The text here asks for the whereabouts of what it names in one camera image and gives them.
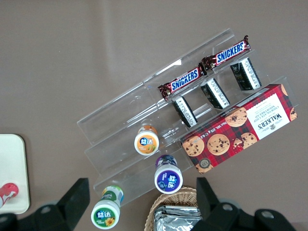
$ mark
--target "cookie box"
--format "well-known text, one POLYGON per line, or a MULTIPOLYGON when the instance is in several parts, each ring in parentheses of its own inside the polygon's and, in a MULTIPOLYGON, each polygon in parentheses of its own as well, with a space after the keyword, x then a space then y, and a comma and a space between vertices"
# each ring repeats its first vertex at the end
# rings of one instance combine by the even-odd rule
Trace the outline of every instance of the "cookie box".
POLYGON ((297 118, 282 84, 270 84, 181 138, 205 173, 297 118))

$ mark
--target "chocolate chip cookie image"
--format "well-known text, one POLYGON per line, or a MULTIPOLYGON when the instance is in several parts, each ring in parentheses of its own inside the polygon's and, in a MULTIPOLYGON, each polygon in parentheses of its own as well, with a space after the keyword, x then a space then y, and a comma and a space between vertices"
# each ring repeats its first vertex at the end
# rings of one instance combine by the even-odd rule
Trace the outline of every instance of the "chocolate chip cookie image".
POLYGON ((231 127, 240 127, 247 120, 247 111, 243 107, 237 108, 228 113, 225 116, 225 119, 227 124, 229 124, 231 127))
POLYGON ((297 118, 297 113, 295 111, 294 108, 292 108, 291 112, 290 112, 290 120, 293 121, 297 118))
POLYGON ((246 132, 244 134, 241 135, 241 138, 243 140, 243 148, 248 148, 250 147, 252 144, 257 142, 257 138, 254 134, 250 133, 250 132, 246 132))
POLYGON ((213 155, 222 155, 230 148, 228 137, 223 134, 213 135, 207 142, 207 149, 213 155))
POLYGON ((233 146, 234 146, 234 148, 236 148, 237 146, 239 146, 242 143, 243 143, 243 141, 241 141, 240 139, 236 138, 234 143, 233 143, 233 146))
POLYGON ((282 91, 286 96, 288 96, 288 93, 287 93, 287 91, 285 90, 283 84, 281 84, 280 86, 281 86, 281 91, 282 91))
POLYGON ((204 142, 199 136, 193 136, 182 144, 188 156, 198 156, 204 150, 204 142))
POLYGON ((213 168, 213 166, 212 166, 212 165, 209 165, 209 166, 206 167, 206 168, 202 168, 202 167, 200 167, 199 164, 197 164, 197 165, 196 165, 196 168, 197 168, 198 172, 200 172, 201 174, 203 174, 203 173, 206 173, 206 172, 208 172, 209 170, 211 170, 211 169, 213 168))

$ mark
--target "plastic bottle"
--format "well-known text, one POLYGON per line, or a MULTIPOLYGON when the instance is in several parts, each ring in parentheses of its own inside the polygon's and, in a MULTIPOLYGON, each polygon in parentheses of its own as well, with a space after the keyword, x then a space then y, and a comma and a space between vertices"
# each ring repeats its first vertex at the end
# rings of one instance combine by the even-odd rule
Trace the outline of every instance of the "plastic bottle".
POLYGON ((141 155, 149 156, 155 153, 159 147, 156 129, 150 125, 140 128, 134 144, 136 151, 141 155))
POLYGON ((177 192, 183 185, 183 176, 171 155, 162 155, 156 161, 154 176, 156 188, 165 194, 177 192))
POLYGON ((91 213, 92 223, 99 229, 113 228, 119 221, 120 205, 124 198, 120 187, 112 185, 104 189, 101 200, 91 213))

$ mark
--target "snickers logo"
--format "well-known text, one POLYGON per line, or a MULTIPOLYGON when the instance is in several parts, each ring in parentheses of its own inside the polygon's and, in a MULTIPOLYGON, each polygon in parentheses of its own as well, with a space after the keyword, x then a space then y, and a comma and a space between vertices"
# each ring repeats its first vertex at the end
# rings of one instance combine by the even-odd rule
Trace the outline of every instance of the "snickers logo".
POLYGON ((235 44, 234 46, 228 48, 225 51, 222 51, 216 55, 216 65, 219 65, 220 63, 227 61, 231 59, 232 57, 244 52, 244 41, 241 41, 238 44, 235 44))
POLYGON ((198 67, 194 70, 191 70, 190 72, 180 76, 179 78, 175 79, 171 82, 171 91, 174 92, 191 82, 193 82, 195 79, 199 78, 200 74, 198 71, 198 67))

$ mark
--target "wicker basket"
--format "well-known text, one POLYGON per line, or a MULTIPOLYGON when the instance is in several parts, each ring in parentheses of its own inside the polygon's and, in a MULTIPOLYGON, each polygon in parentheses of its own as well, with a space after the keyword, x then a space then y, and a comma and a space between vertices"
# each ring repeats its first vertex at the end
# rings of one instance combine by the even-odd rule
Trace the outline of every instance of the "wicker basket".
POLYGON ((196 189, 190 187, 182 187, 179 191, 177 191, 174 194, 160 195, 152 205, 148 218, 145 222, 144 231, 153 231, 154 211, 161 205, 197 207, 196 189))

